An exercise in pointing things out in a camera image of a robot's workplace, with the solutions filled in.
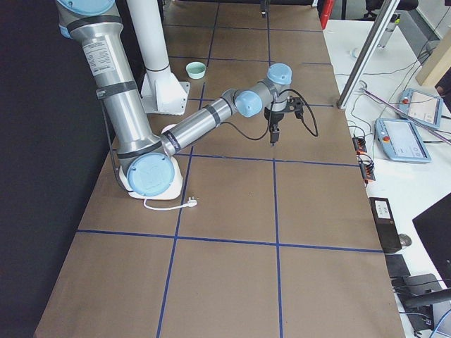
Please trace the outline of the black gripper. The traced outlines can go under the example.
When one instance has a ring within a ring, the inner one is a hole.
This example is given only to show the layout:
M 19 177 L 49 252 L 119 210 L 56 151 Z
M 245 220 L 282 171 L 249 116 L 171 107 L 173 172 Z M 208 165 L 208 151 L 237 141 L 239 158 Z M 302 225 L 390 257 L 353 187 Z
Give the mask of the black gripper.
M 268 1 L 267 0 L 261 0 L 260 1 L 260 11 L 261 11 L 261 17 L 266 18 L 266 12 L 268 9 Z
M 268 121 L 268 129 L 270 132 L 270 144 L 275 145 L 279 141 L 280 129 L 278 123 L 284 118 L 285 113 L 271 111 L 269 108 L 264 109 L 264 117 Z

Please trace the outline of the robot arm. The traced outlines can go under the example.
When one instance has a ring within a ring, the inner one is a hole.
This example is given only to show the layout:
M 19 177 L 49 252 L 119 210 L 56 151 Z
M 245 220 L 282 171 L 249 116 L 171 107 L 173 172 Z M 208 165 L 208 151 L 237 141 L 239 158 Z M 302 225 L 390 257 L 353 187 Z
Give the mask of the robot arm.
M 133 198 L 178 197 L 183 185 L 175 160 L 178 152 L 235 113 L 249 118 L 265 108 L 280 111 L 286 107 L 292 70 L 276 63 L 253 87 L 229 89 L 162 134 L 155 134 L 149 114 L 183 115 L 190 90 L 171 71 L 158 4 L 128 2 L 146 68 L 142 86 L 134 80 L 123 48 L 123 22 L 114 1 L 58 1 L 56 6 L 61 33 L 79 42 L 85 54 L 97 84 L 97 98 L 118 138 L 118 176 Z

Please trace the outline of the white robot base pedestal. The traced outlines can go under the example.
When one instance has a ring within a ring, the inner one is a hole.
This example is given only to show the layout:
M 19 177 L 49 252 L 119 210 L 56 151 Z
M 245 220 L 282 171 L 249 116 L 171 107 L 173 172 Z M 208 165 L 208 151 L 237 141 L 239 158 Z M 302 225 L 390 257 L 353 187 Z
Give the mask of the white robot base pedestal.
M 190 84 L 172 73 L 158 3 L 128 0 L 127 5 L 146 71 L 141 88 L 145 112 L 183 115 Z

